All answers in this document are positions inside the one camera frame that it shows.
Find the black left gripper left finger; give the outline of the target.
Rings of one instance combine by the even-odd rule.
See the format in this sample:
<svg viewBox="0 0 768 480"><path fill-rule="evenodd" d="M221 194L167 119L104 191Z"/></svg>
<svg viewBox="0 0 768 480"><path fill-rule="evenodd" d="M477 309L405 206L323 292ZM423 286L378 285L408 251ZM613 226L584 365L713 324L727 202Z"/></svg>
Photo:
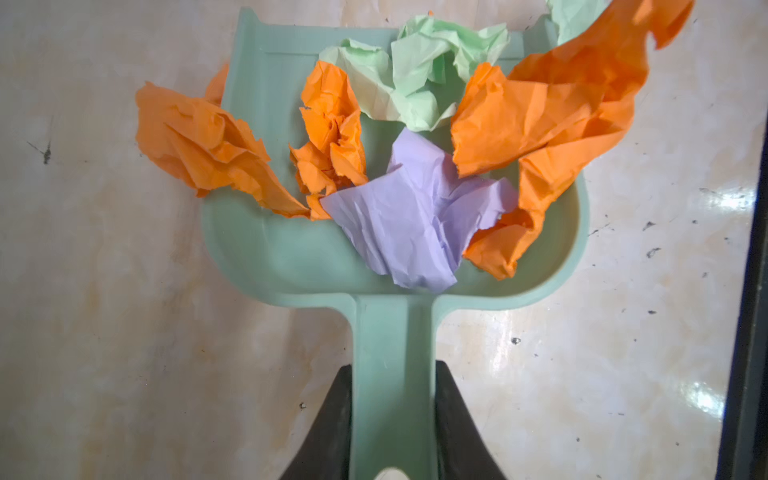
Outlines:
<svg viewBox="0 0 768 480"><path fill-rule="evenodd" d="M280 480L347 480L352 419L352 366L341 367L298 452Z"/></svg>

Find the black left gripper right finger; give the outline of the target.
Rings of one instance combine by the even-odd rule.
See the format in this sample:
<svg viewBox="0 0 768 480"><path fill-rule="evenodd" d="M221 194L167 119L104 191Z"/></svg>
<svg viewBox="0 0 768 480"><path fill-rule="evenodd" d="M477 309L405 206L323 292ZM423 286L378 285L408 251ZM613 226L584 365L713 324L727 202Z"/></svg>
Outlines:
<svg viewBox="0 0 768 480"><path fill-rule="evenodd" d="M435 418L439 479L506 479L486 448L444 361L436 362Z"/></svg>

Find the mint green dustpan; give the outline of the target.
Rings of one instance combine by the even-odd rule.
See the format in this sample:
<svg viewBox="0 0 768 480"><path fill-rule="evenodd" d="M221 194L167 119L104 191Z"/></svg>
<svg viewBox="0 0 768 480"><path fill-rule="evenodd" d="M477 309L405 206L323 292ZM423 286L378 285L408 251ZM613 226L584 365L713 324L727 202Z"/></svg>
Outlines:
<svg viewBox="0 0 768 480"><path fill-rule="evenodd" d="M277 150L306 139L298 97L318 54L354 38L388 47L392 28L329 28L262 23L240 11L222 107ZM587 242L583 174L552 204L516 275L496 281L469 263L441 295L404 290L371 271L336 224L288 219L228 188L203 200L211 257L243 293L289 308L328 308L353 338L348 479L396 468L408 479L439 479L435 418L435 336L456 310L517 309L551 295L573 274Z"/></svg>

